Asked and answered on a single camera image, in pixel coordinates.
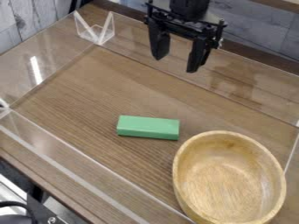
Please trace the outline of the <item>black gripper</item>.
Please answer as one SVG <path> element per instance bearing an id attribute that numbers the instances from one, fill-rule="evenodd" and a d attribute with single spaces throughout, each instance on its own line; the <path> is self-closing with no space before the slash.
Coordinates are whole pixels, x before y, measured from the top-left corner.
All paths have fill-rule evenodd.
<path id="1" fill-rule="evenodd" d="M 191 39 L 193 47 L 187 63 L 187 72 L 195 73 L 206 64 L 211 48 L 218 49 L 223 41 L 227 22 L 210 12 L 211 0 L 170 0 L 167 9 L 146 2 L 145 24 L 149 27 L 151 52 L 161 60 L 170 52 L 171 35 Z"/>

